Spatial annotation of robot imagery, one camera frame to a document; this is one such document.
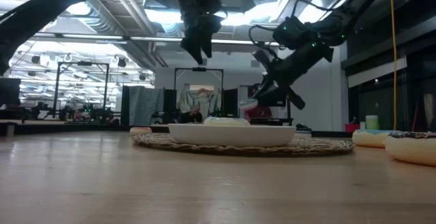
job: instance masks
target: white bowl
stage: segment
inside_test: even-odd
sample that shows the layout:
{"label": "white bowl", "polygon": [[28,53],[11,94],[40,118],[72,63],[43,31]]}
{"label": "white bowl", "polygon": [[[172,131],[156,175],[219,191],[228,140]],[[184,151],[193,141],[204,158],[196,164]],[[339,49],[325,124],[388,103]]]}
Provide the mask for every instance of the white bowl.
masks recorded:
{"label": "white bowl", "polygon": [[295,127],[169,124],[180,143],[218,146],[279,146],[291,142]]}

